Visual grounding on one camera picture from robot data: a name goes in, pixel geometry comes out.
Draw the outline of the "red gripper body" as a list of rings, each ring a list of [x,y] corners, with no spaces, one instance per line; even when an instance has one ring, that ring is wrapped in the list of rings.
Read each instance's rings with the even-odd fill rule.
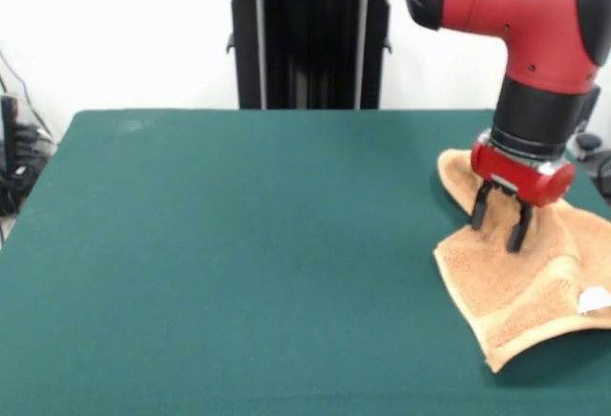
[[[564,156],[540,161],[506,153],[493,144],[490,132],[482,132],[475,140],[471,167],[482,179],[475,204],[483,206],[495,187],[530,205],[546,206],[567,193],[577,172]]]

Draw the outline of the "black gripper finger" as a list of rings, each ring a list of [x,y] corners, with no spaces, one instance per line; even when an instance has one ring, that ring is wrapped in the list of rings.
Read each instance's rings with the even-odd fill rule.
[[[488,207],[488,197],[495,188],[491,181],[483,181],[478,188],[474,201],[474,208],[471,214],[471,226],[477,231],[480,230],[486,216]]]
[[[519,202],[519,219],[513,226],[510,237],[507,241],[506,249],[508,252],[519,252],[523,241],[529,230],[532,219],[533,207],[525,201]]]

